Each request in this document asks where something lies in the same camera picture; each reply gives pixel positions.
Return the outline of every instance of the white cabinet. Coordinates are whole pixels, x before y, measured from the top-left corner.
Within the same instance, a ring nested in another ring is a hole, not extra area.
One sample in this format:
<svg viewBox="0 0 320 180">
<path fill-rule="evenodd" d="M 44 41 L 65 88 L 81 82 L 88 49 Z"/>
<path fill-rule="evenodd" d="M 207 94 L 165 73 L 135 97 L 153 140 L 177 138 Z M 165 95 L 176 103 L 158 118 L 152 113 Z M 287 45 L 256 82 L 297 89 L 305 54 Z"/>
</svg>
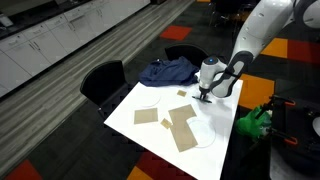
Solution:
<svg viewBox="0 0 320 180">
<path fill-rule="evenodd" d="M 91 10 L 94 10 L 97 7 L 97 5 L 100 6 L 100 4 L 97 3 L 96 1 L 91 1 L 91 2 L 88 2 L 88 3 L 84 4 L 84 5 L 82 5 L 81 6 L 81 10 L 84 13 L 86 13 L 86 12 L 89 12 Z"/>
<path fill-rule="evenodd" d="M 141 8 L 143 8 L 145 6 L 145 2 L 144 0 L 137 0 L 136 3 L 137 9 L 140 10 Z"/>
<path fill-rule="evenodd" d="M 68 53 L 75 51 L 81 46 L 80 39 L 73 30 L 72 25 L 69 23 L 64 23 L 51 30 L 53 35 Z"/>
<path fill-rule="evenodd" d="M 140 0 L 125 0 L 128 16 L 138 11 Z"/>
<path fill-rule="evenodd" d="M 27 37 L 27 39 L 30 40 L 30 39 L 35 38 L 36 36 L 39 36 L 45 32 L 48 32 L 48 31 L 49 31 L 49 29 L 48 29 L 47 25 L 45 25 L 44 23 L 41 23 L 39 25 L 33 26 L 33 27 L 25 30 L 23 32 L 23 35 L 25 37 Z"/>
<path fill-rule="evenodd" d="M 1 84 L 0 84 L 0 97 L 1 96 L 4 96 L 5 94 L 8 93 L 8 89 L 6 89 L 5 87 L 3 87 Z"/>
<path fill-rule="evenodd" d="M 33 43 L 34 47 L 52 64 L 67 55 L 67 52 L 51 32 L 41 34 L 31 39 L 30 42 Z"/>
<path fill-rule="evenodd" d="M 30 42 L 25 42 L 5 53 L 32 76 L 51 65 Z"/>
<path fill-rule="evenodd" d="M 0 53 L 0 84 L 11 91 L 31 76 L 7 55 Z"/>
<path fill-rule="evenodd" d="M 67 53 L 71 53 L 81 46 L 74 28 L 63 14 L 47 20 L 46 25 Z"/>
<path fill-rule="evenodd" d="M 85 16 L 95 36 L 99 36 L 101 33 L 106 31 L 102 21 L 102 13 L 100 8 L 87 12 Z"/>
<path fill-rule="evenodd" d="M 143 5 L 146 6 L 146 5 L 150 4 L 150 2 L 151 2 L 150 0 L 143 0 Z"/>
<path fill-rule="evenodd" d="M 73 21 L 75 19 L 82 17 L 84 15 L 84 13 L 85 13 L 85 11 L 83 11 L 82 7 L 77 7 L 77 8 L 74 8 L 74 9 L 64 13 L 64 15 L 67 18 L 67 20 L 70 22 L 70 21 Z"/>
<path fill-rule="evenodd" d="M 27 38 L 24 37 L 24 35 L 21 33 L 10 36 L 10 37 L 0 41 L 0 50 L 5 52 L 9 49 L 12 49 L 16 46 L 19 46 L 20 44 L 22 44 L 26 41 L 28 41 Z"/>
<path fill-rule="evenodd" d="M 90 25 L 86 21 L 85 16 L 81 16 L 77 19 L 70 21 L 74 32 L 80 39 L 81 45 L 86 44 L 93 38 L 95 38 L 95 33 L 91 29 Z"/>
<path fill-rule="evenodd" d="M 101 12 L 101 18 L 102 18 L 105 30 L 108 30 L 111 27 L 113 27 L 116 24 L 116 22 L 115 22 L 115 17 L 113 16 L 113 13 L 112 13 L 111 3 L 110 2 L 104 3 L 98 9 Z"/>
<path fill-rule="evenodd" d="M 116 24 L 129 16 L 127 0 L 110 0 L 110 4 Z"/>
</svg>

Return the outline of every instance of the cardboard piece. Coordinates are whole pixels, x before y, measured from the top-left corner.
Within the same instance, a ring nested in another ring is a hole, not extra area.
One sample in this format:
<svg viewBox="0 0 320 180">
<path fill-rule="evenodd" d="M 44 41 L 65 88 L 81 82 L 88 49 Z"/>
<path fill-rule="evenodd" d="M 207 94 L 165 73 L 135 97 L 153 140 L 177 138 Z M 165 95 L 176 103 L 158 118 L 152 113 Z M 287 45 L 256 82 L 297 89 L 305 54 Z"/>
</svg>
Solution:
<svg viewBox="0 0 320 180">
<path fill-rule="evenodd" d="M 179 96 L 185 97 L 187 92 L 179 90 L 177 93 Z"/>
<path fill-rule="evenodd" d="M 191 149 L 198 145 L 187 120 L 196 116 L 191 105 L 169 111 L 173 125 L 170 127 L 179 152 Z"/>
<path fill-rule="evenodd" d="M 134 114 L 134 124 L 150 123 L 158 121 L 158 109 L 136 110 Z"/>
<path fill-rule="evenodd" d="M 179 121 L 186 122 L 189 118 L 197 116 L 192 106 L 186 105 L 169 111 L 173 125 Z"/>
<path fill-rule="evenodd" d="M 167 119 L 163 119 L 161 122 L 162 126 L 164 126 L 166 129 L 169 129 L 172 126 L 172 123 L 168 121 Z"/>
</svg>

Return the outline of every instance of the black chair leg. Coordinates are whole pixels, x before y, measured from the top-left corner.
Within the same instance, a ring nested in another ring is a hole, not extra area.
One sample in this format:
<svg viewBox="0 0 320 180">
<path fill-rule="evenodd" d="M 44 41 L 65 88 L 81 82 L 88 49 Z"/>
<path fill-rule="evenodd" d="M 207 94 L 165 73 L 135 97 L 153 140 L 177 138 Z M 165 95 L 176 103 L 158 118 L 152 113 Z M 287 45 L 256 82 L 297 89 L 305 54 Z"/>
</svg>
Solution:
<svg viewBox="0 0 320 180">
<path fill-rule="evenodd" d="M 104 112 L 103 112 L 103 110 L 102 110 L 101 108 L 98 109 L 98 113 L 99 113 L 100 117 L 101 117 L 103 120 L 106 120 L 106 117 L 105 117 L 105 115 L 104 115 Z"/>
</svg>

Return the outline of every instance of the table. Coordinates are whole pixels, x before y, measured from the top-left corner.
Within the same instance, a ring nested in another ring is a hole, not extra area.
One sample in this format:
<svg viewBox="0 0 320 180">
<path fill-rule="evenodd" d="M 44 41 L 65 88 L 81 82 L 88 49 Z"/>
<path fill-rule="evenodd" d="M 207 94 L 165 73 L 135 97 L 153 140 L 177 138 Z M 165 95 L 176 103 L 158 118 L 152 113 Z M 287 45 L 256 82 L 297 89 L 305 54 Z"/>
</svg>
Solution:
<svg viewBox="0 0 320 180">
<path fill-rule="evenodd" d="M 208 94 L 212 104 L 192 98 L 200 95 L 198 84 L 153 88 L 138 83 L 104 123 L 197 179 L 220 179 L 242 83 L 238 80 L 227 98 Z M 179 90 L 186 96 L 178 96 Z M 134 125 L 135 110 L 148 109 L 140 102 L 154 96 L 160 101 L 148 108 L 158 108 L 158 122 Z M 171 131 L 160 123 L 163 118 L 171 121 L 168 110 L 189 104 L 199 119 L 213 124 L 215 140 L 208 147 L 179 152 Z"/>
</svg>

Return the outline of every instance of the navy jacket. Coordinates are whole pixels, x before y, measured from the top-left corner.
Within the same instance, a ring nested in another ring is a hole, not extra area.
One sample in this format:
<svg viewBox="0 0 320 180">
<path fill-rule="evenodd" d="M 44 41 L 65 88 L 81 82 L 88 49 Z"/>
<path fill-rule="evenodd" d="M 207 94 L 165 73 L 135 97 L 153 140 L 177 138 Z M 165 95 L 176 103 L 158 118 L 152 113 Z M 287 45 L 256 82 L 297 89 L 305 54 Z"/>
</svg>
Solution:
<svg viewBox="0 0 320 180">
<path fill-rule="evenodd" d="M 197 83 L 194 75 L 199 68 L 191 64 L 189 60 L 181 56 L 177 60 L 157 60 L 150 63 L 140 73 L 140 82 L 145 86 L 159 87 L 169 85 L 188 86 Z"/>
</svg>

